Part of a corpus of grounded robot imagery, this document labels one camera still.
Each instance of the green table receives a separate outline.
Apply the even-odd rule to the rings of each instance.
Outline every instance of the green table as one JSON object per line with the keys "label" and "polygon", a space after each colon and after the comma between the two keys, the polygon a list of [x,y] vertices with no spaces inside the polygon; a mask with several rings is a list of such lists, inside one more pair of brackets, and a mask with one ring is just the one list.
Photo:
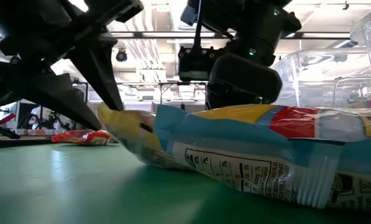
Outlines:
{"label": "green table", "polygon": [[160,170],[119,145],[0,149],[0,223],[371,223]]}

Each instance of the cable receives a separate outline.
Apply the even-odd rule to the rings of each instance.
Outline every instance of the cable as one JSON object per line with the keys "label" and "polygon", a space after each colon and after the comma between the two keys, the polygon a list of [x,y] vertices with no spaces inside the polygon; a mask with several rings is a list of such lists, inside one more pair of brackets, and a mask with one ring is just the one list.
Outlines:
{"label": "cable", "polygon": [[0,134],[5,136],[5,137],[9,137],[11,139],[20,139],[21,138],[18,134],[13,133],[12,131],[10,131],[6,128],[2,128],[2,127],[0,127]]}
{"label": "cable", "polygon": [[198,8],[198,21],[196,23],[196,32],[195,38],[193,41],[193,48],[194,49],[201,49],[201,32],[202,32],[202,0],[199,0],[199,8]]}

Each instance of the chip bag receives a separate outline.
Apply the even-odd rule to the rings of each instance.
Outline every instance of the chip bag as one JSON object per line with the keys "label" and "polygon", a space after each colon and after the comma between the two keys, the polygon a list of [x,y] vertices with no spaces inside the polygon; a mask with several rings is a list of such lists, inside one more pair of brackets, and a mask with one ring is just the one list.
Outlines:
{"label": "chip bag", "polygon": [[137,158],[162,169],[192,170],[177,163],[165,152],[156,135],[152,134],[155,114],[145,111],[114,111],[105,104],[98,106],[99,120],[115,140],[121,142]]}
{"label": "chip bag", "polygon": [[109,142],[109,134],[105,131],[72,130],[56,134],[52,142],[75,143],[80,145],[106,145]]}
{"label": "chip bag", "polygon": [[[177,167],[241,192],[371,212],[371,109],[242,105],[189,114],[162,105],[149,124],[153,134],[140,131],[143,121],[136,115],[136,122],[127,122],[125,114],[134,113],[141,112],[116,113],[127,126],[111,128],[135,144],[129,150],[141,139],[143,147],[163,151]],[[138,131],[123,135],[130,129]]]}

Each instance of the ceiling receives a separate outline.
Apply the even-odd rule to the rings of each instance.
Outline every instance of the ceiling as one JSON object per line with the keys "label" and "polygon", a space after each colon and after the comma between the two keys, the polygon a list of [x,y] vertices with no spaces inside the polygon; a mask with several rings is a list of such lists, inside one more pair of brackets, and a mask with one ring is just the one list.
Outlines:
{"label": "ceiling", "polygon": [[[70,0],[82,10],[87,10],[83,0]],[[180,21],[180,15],[186,6],[187,0],[142,0],[144,11],[133,19],[120,24],[113,22],[109,25],[111,31],[184,31],[194,30]],[[371,0],[293,0],[285,8],[288,12],[295,12],[301,21],[303,32],[349,32],[351,27],[371,12]],[[281,40],[277,46],[275,55],[284,56],[290,53],[307,50],[323,49],[332,47],[343,40]],[[223,47],[226,40],[204,39],[204,47]],[[112,64],[117,77],[117,82],[172,82],[177,80],[176,55],[180,45],[192,44],[192,39],[120,39],[112,54]],[[128,59],[126,62],[118,62],[114,57],[119,49],[126,49]],[[71,76],[82,79],[74,66],[68,60],[57,62],[53,66],[57,73],[69,72]],[[155,92],[155,88],[132,88],[134,91],[148,89],[147,92]],[[165,92],[166,96],[180,97],[179,87],[172,86]]]}

